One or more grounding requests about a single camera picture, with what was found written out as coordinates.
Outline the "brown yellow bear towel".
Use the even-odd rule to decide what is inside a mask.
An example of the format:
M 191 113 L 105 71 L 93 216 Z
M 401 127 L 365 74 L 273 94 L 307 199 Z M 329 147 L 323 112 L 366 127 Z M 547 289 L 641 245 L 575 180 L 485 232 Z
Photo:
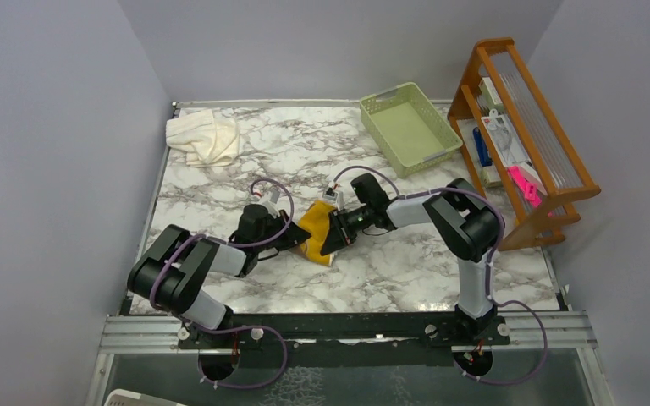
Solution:
M 300 252 L 307 260 L 322 266 L 331 266 L 334 261 L 334 254 L 322 255 L 320 251 L 330 229 L 328 214 L 335 210 L 335 206 L 315 200 L 298 221 L 298 226 L 311 235 L 299 245 Z

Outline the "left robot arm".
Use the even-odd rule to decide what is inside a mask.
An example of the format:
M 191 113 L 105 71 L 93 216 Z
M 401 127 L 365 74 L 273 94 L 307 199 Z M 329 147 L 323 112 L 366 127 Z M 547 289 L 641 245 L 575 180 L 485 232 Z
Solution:
M 207 344 L 222 347 L 232 336 L 233 311 L 203 290 L 208 274 L 245 277 L 263 251 L 278 255 L 310 237 L 284 210 L 265 203 L 245 206 L 226 242 L 171 224 L 135 263 L 127 288 L 152 307 L 197 325 Z

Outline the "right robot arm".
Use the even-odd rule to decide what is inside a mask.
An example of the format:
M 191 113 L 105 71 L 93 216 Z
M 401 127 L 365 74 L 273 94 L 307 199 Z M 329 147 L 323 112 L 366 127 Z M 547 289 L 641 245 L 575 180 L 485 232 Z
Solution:
M 397 198 L 389 198 L 370 173 L 354 178 L 350 185 L 362 206 L 328 214 L 329 229 L 320 254 L 353 244 L 357 234 L 371 226 L 394 231 L 431 223 L 457 257 L 460 296 L 454 310 L 455 335 L 467 344 L 485 337 L 497 316 L 491 267 L 504 233 L 504 219 L 496 209 L 463 178 L 441 189 Z

